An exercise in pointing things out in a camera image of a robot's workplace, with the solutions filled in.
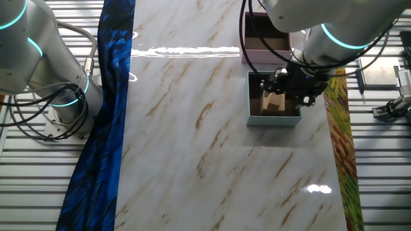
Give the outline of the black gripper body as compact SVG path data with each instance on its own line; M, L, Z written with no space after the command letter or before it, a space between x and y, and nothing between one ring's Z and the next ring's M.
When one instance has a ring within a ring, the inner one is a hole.
M310 107L327 87L327 74L313 73L295 64L287 64L275 72L274 83L274 89L288 88L290 91L287 94L293 96L298 105Z

